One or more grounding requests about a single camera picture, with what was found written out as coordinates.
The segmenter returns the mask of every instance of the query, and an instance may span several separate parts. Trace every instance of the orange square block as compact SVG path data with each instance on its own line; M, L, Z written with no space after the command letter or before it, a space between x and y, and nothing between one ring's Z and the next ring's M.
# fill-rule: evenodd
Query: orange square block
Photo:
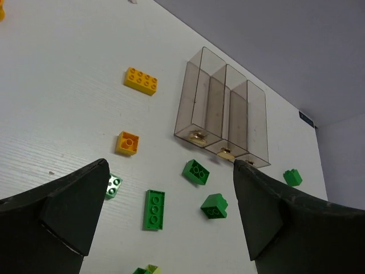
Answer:
M157 91L157 79L147 73L136 70L134 67L130 67L127 70L124 85L148 95L153 95Z
M139 136L122 131L116 142L115 152L127 155L137 153Z

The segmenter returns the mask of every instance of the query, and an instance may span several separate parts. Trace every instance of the green lego brick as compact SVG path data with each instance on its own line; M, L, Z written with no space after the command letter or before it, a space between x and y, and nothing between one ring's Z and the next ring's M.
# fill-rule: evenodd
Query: green lego brick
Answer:
M150 271L151 274L161 274L161 269L155 265L149 264L146 269Z
M194 159L187 162L182 172L182 175L189 181L203 186L206 184L209 174L210 172Z
M162 230L164 223L165 192L149 190L144 207L143 229Z
M284 179L285 182L291 187L297 187L303 182L298 170L295 169L285 171Z
M150 271L143 269L143 268L137 268L136 271L133 272L133 274L151 274Z
M109 183L105 197L107 199L114 198L122 182L123 180L121 178L109 173Z
M227 212L225 211L227 206L227 201L222 194L218 193L209 195L200 209L206 214L208 219L222 219L227 218Z

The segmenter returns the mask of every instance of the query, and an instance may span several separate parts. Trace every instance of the toy building block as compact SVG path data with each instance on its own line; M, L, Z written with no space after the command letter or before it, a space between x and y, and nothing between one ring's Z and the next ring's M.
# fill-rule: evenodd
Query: toy building block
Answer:
M161 268L155 266L155 265L152 265L152 264L149 264L146 269L148 271L150 271L151 274L161 274Z
M287 170L284 173L285 182L291 187L297 187L303 182L298 170Z
M122 182L123 180L121 178L109 173L109 183L107 193L105 195L107 199L112 199L115 197Z
M2 8L3 4L4 4L4 0L0 0L0 22L3 21L5 18L5 11Z
M130 67L124 79L124 85L134 88L148 95L153 95L157 91L157 79Z
M210 172L208 170L193 159L187 162L182 175L189 181L196 184L202 184L204 186L208 180L209 173Z
M133 274L151 274L150 271L143 269L143 268L137 268L136 271L133 272Z
M144 230L162 230L164 223L165 192L149 190L144 207Z
M227 201L223 198L222 194L212 194L206 198L201 210L206 214L208 219L221 219L226 218L226 208L228 206Z
M116 141L115 152L127 155L137 153L139 137L122 131Z

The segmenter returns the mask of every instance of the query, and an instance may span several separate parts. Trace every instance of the table surface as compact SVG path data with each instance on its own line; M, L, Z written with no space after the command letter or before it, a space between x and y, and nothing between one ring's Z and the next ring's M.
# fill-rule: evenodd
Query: table surface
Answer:
M261 170L283 181L286 170L297 168L303 177L298 188L327 199L315 131L290 103L172 14L152 0L137 2L5 2L0 199L106 158L124 181L104 202L81 273L133 273L147 264L174 274L256 273L233 166L173 136L186 62L206 46L262 88L271 166ZM122 85L129 66L159 80L154 96ZM114 154L123 130L140 136L130 158ZM210 171L206 186L181 176L191 159ZM162 231L141 230L148 189L166 192ZM215 193L228 201L226 219L207 220L200 211Z

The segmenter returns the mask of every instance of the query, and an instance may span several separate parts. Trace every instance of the transparent plastic container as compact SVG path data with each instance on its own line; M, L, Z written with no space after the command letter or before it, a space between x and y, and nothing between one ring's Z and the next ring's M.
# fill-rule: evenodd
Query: transparent plastic container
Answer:
M248 153L247 92L246 76L227 65L222 139L206 147L227 160L234 160Z
M175 135L199 147L221 139L226 63L203 47L187 64Z
M269 166L267 146L267 119L265 92L251 81L247 81L248 91L248 151L238 157L254 167Z

